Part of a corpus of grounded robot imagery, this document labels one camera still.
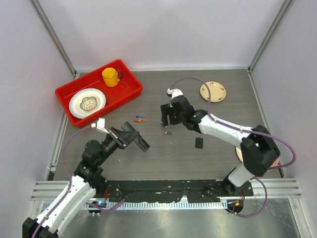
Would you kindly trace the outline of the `black battery cover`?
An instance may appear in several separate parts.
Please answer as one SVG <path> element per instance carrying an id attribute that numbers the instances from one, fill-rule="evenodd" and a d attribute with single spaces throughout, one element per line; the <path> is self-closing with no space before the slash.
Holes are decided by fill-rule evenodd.
<path id="1" fill-rule="evenodd" d="M 195 148 L 197 149 L 203 149 L 204 146 L 204 139 L 200 137 L 196 137 L 195 139 Z"/>

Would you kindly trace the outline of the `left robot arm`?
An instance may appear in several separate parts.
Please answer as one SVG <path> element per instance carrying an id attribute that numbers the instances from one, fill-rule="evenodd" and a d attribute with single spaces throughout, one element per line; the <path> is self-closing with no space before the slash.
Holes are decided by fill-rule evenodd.
<path id="1" fill-rule="evenodd" d="M 104 141 L 90 140 L 85 145 L 82 160 L 69 182 L 57 198 L 36 218 L 27 218 L 22 225 L 24 238 L 59 238 L 81 208 L 93 197 L 102 197 L 106 179 L 102 176 L 103 162 L 117 149 L 125 149 L 131 142 L 146 152 L 149 144 L 129 122 L 120 129 L 106 129 L 105 119 L 100 118 L 91 128 L 105 133 Z"/>

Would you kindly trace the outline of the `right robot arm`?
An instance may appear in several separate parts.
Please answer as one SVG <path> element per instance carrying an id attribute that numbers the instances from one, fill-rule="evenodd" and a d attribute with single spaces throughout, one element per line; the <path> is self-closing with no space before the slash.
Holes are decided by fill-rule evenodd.
<path id="1" fill-rule="evenodd" d="M 262 125 L 244 127 L 216 118 L 205 110 L 195 110 L 183 95 L 161 105 L 160 110 L 163 126 L 181 123 L 188 130 L 217 137 L 241 150 L 243 162 L 223 180 L 224 191 L 230 196 L 239 193 L 253 177 L 262 177 L 280 156 L 276 143 Z"/>

